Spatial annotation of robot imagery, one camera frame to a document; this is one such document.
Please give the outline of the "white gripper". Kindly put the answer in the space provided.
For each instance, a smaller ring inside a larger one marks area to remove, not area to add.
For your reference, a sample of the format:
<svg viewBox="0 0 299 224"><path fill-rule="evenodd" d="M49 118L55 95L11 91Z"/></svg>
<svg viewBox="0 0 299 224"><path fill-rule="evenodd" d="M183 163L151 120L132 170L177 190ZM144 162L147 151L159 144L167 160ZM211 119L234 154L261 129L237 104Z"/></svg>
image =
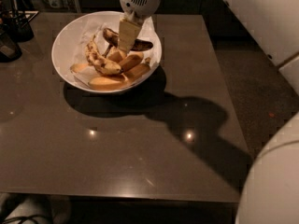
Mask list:
<svg viewBox="0 0 299 224"><path fill-rule="evenodd" d="M162 0L120 0L124 17L119 23L118 48L128 53L135 43L145 19L153 15Z"/></svg>

